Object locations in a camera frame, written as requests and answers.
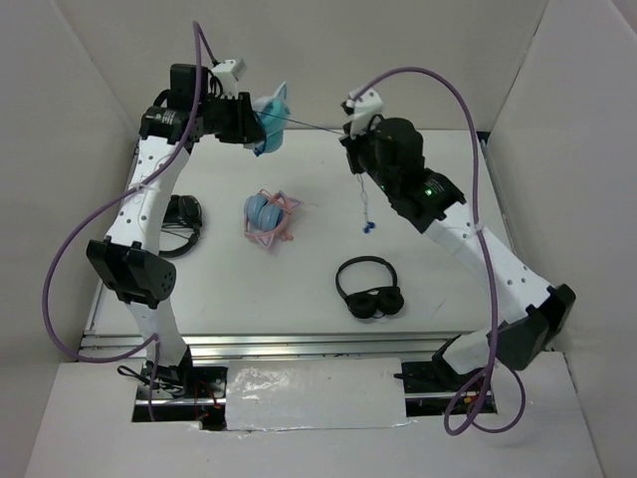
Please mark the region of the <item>teal cat ear headphones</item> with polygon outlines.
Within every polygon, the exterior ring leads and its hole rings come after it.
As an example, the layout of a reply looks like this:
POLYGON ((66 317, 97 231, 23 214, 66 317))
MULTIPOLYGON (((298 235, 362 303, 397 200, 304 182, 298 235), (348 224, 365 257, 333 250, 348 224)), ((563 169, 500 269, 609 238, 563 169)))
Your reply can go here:
POLYGON ((256 156, 277 151, 283 144, 291 111, 288 106, 288 85, 282 82, 270 96, 253 101, 253 112, 264 131, 265 138, 252 146, 256 156))

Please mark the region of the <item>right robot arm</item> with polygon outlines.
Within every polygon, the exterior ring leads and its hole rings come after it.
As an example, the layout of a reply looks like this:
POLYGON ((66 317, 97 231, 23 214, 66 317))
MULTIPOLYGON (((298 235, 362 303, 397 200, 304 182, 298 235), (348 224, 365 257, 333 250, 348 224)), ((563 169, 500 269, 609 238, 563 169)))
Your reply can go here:
POLYGON ((340 142, 350 170, 367 174, 391 208, 453 256, 497 305, 495 326, 461 335, 435 353, 436 383, 455 389, 490 358, 514 371, 527 368, 561 332, 574 291, 536 274, 475 221, 464 193, 425 166, 424 137, 411 121, 374 115, 361 131, 347 122, 340 142))

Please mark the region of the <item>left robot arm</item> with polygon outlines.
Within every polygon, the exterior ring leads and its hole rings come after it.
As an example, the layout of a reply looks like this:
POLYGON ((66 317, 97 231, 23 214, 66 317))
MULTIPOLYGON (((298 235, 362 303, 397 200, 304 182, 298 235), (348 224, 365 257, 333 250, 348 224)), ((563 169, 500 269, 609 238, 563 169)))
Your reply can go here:
POLYGON ((177 178, 202 136, 234 144, 264 139, 250 95, 238 86, 245 70, 241 60, 202 70, 171 66, 169 89, 141 118, 132 193, 122 201, 106 237, 87 247, 105 286, 132 314, 146 342, 148 367, 176 397, 194 388, 196 373, 170 302, 176 269, 159 254, 163 218, 177 178))

